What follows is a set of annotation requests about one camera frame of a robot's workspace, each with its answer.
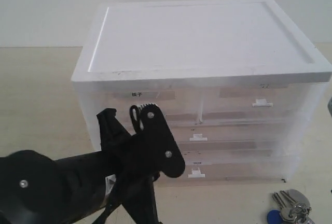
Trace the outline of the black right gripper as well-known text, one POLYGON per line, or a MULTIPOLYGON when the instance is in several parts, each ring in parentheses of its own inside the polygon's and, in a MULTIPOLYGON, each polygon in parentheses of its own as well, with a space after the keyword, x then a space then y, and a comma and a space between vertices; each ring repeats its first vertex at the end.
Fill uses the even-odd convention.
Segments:
POLYGON ((332 116, 332 97, 328 101, 327 108, 328 108, 330 115, 332 116))

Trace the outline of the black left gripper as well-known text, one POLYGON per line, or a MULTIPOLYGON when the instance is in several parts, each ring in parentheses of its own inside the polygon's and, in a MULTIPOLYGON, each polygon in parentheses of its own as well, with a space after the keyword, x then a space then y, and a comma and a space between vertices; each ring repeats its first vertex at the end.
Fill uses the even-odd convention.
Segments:
POLYGON ((154 182, 161 174, 178 178, 185 161, 161 109, 153 103, 133 105, 135 133, 117 120, 116 110, 97 115, 101 150, 59 159, 66 200, 59 223, 75 223, 97 211, 105 223, 122 206, 135 223, 158 223, 154 182))

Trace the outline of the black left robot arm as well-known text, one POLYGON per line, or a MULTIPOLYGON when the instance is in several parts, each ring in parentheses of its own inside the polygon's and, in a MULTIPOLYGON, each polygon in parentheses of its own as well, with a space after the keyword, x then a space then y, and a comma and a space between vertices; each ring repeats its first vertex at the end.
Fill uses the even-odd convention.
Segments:
POLYGON ((135 223, 158 223, 154 182, 178 178, 185 160, 156 104, 133 105, 135 133, 116 110, 97 115, 101 150, 52 160, 33 150, 1 158, 1 223, 75 223, 100 212, 105 223, 120 206, 135 223))

